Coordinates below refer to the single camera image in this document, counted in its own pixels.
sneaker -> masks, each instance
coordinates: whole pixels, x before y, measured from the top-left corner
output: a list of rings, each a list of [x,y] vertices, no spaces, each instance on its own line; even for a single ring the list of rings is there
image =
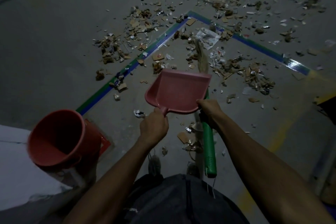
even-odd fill
[[[153,176],[161,174],[161,162],[157,155],[153,155],[149,159],[148,173]]]
[[[201,178],[200,170],[198,169],[198,167],[196,166],[195,163],[190,163],[190,164],[188,165],[188,168],[187,168],[187,175],[195,176],[195,177],[198,178],[198,179]]]

green broom handle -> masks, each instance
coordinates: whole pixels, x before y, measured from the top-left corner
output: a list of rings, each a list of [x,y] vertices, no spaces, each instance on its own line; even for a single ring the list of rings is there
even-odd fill
[[[209,99],[209,91],[205,94],[204,99]],[[204,171],[208,178],[217,176],[215,144],[213,142],[212,128],[206,123],[203,125],[203,155],[204,155]]]

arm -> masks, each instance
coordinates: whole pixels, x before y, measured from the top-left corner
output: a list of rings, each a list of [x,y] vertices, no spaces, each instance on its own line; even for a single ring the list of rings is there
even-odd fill
[[[216,100],[198,100],[198,104],[221,135],[240,178],[270,223],[336,223],[300,175],[249,137]]]
[[[135,145],[78,201],[63,224],[110,224],[117,217],[150,150],[167,134],[158,108],[140,123]]]

concrete floor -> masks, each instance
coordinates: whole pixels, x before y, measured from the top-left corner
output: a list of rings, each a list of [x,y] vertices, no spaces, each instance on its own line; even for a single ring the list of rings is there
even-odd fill
[[[147,3],[159,0],[148,0]],[[211,6],[194,7],[197,0],[160,0],[164,4],[174,2],[177,5],[174,16],[191,9],[207,18],[213,18],[215,11]],[[252,16],[247,19],[243,27],[249,22],[268,19],[271,29],[263,35],[253,35],[252,31],[243,30],[249,34],[250,39],[265,45],[278,52],[291,54],[294,60],[315,69],[322,65],[324,70],[311,73],[307,78],[297,81],[292,76],[292,70],[285,66],[276,69],[279,63],[270,57],[231,39],[218,43],[215,47],[225,47],[226,58],[234,58],[241,54],[249,54],[256,61],[266,61],[265,74],[276,82],[272,93],[279,99],[272,99],[255,92],[261,102],[250,103],[248,96],[242,95],[246,86],[243,79],[233,75],[227,80],[227,87],[221,85],[220,78],[213,74],[210,84],[211,98],[216,98],[222,109],[232,117],[245,131],[251,132],[251,137],[266,146],[297,170],[306,180],[309,180],[321,153],[323,152],[331,135],[334,134],[334,125],[330,120],[317,112],[312,104],[314,97],[330,92],[335,88],[335,65],[333,58],[335,51],[329,54],[299,57],[297,50],[307,48],[321,48],[326,39],[336,39],[334,32],[335,20],[333,14],[336,6],[332,0],[324,0],[327,10],[323,14],[313,14],[305,19],[306,25],[292,22],[290,17],[300,18],[304,10],[299,4],[288,0],[268,1],[272,11],[280,10],[279,18],[273,15]],[[130,7],[141,5],[140,0],[0,0],[0,87],[2,101],[0,103],[0,123],[19,128],[32,129],[32,127],[51,111],[69,108],[76,109],[112,75],[107,75],[101,82],[95,81],[95,71],[101,67],[109,71],[118,72],[127,63],[113,63],[103,65],[100,50],[92,46],[92,39],[100,39],[107,29],[114,34],[124,31],[124,23],[128,20],[122,18],[128,15]],[[248,9],[239,8],[239,14],[245,14]],[[288,26],[284,28],[279,21],[287,19]],[[294,36],[299,37],[300,43],[269,44],[268,41],[281,40],[280,32],[289,29],[294,24]],[[188,31],[195,31],[204,24],[196,22]],[[153,39],[164,32],[160,28],[153,33]],[[185,42],[178,39],[169,42],[170,47],[160,49],[162,53],[169,53],[175,60],[178,69],[187,69],[185,61],[187,51]],[[139,136],[139,123],[133,115],[134,109],[149,113],[152,107],[144,100],[144,93],[149,84],[140,84],[141,79],[149,83],[155,77],[151,69],[151,57],[145,61],[148,67],[137,67],[133,76],[128,76],[125,82],[128,90],[121,93],[121,101],[113,99],[114,92],[107,94],[99,103],[86,114],[99,127],[112,138],[115,149],[105,156],[103,163],[97,170],[101,177],[136,141]],[[228,94],[236,93],[238,98],[232,104],[225,102]],[[183,131],[181,122],[189,124],[195,120],[194,115],[168,114],[170,129],[168,135],[155,148],[161,156],[162,174],[164,177],[177,173],[184,173],[188,161],[191,161],[187,152],[182,150],[182,143],[176,135]],[[228,196],[246,214],[249,221],[254,223],[267,223],[258,207],[250,198],[242,184],[230,158],[226,154],[224,143],[215,134],[218,176],[215,188]],[[161,148],[165,146],[168,154],[162,157]],[[147,173],[147,160],[141,168],[138,177]],[[204,180],[212,184],[211,179]]]

red bucket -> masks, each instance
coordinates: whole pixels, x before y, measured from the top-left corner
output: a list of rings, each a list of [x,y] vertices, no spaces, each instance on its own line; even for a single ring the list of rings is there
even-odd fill
[[[72,110],[45,116],[28,137],[31,160],[41,167],[70,168],[100,149],[98,129]]]

